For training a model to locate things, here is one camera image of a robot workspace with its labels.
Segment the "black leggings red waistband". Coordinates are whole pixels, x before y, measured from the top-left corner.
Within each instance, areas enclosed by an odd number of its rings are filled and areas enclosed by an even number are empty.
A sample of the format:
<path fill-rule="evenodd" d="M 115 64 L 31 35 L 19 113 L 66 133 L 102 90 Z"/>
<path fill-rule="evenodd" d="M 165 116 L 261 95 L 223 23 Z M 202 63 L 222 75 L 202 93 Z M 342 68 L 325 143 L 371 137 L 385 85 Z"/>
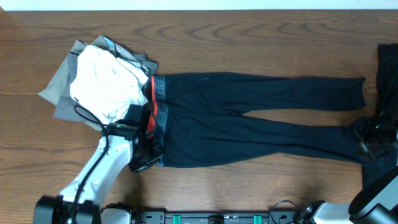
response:
<path fill-rule="evenodd" d="M 365 106 L 363 78 L 241 73 L 155 75 L 156 134 L 166 167 L 209 167 L 275 153 L 370 164 L 352 129 L 258 119 L 250 111 L 351 111 Z"/>

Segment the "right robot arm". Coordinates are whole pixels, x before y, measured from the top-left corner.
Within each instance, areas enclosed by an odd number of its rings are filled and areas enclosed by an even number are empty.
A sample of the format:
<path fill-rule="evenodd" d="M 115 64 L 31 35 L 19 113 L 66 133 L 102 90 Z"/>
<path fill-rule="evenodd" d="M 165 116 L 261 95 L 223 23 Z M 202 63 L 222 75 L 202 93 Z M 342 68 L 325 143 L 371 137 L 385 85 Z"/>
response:
<path fill-rule="evenodd" d="M 397 120 L 366 119 L 356 135 L 360 149 L 383 168 L 363 168 L 363 189 L 351 203 L 318 201 L 297 213 L 294 223 L 397 224 Z"/>

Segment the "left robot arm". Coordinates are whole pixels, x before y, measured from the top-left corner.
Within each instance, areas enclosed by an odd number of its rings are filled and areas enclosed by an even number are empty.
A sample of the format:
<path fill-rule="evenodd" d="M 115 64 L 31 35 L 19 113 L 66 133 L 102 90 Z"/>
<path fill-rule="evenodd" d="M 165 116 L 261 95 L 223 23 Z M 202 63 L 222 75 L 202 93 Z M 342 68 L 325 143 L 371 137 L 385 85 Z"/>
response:
<path fill-rule="evenodd" d="M 34 223 L 141 223 L 139 212 L 121 202 L 103 206 L 116 177 L 128 166 L 141 173 L 163 156 L 161 143 L 148 132 L 154 105 L 130 105 L 125 119 L 101 124 L 98 147 L 76 178 L 56 197 L 42 196 Z"/>

